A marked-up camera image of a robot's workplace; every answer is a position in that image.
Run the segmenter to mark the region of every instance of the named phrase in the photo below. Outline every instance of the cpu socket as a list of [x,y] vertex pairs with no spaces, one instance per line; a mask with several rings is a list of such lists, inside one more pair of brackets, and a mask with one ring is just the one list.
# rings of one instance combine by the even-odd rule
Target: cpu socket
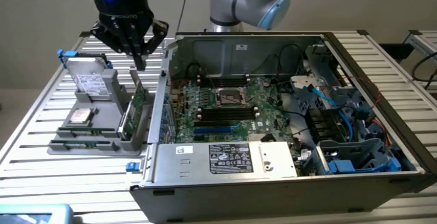
[[215,104],[220,105],[246,105],[244,91],[238,88],[218,88],[215,90]]

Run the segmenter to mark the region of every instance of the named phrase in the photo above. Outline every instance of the white sticker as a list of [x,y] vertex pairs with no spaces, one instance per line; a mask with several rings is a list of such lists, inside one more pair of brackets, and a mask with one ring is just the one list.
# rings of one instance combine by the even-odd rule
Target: white sticker
[[176,146],[176,154],[192,153],[192,146]]
[[99,74],[77,75],[79,83],[89,96],[107,96],[109,92]]
[[247,44],[236,44],[236,50],[247,50]]

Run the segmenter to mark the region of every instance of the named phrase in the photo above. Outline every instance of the blue ram slot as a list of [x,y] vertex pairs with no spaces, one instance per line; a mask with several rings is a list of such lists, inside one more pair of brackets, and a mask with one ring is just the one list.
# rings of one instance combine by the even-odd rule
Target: blue ram slot
[[231,127],[222,127],[222,128],[195,128],[192,133],[231,133]]

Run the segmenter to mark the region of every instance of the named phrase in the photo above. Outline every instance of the hard drive label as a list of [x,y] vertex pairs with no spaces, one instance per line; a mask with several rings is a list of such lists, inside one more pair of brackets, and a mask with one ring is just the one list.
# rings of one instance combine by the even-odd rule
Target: hard drive label
[[248,144],[210,145],[210,172],[212,174],[252,173]]
[[89,96],[107,96],[109,92],[99,74],[76,75],[79,83]]

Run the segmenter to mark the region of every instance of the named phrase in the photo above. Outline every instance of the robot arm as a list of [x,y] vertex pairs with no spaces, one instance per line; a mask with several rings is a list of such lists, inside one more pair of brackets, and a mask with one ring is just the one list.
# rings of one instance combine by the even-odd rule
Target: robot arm
[[282,21],[290,0],[211,0],[214,32],[242,31],[244,22],[270,30]]
[[[146,69],[146,58],[167,36],[168,24],[155,20],[147,0],[93,0],[99,10],[99,21],[91,29],[92,35],[116,52],[134,58],[139,71]],[[154,37],[144,42],[152,27]]]

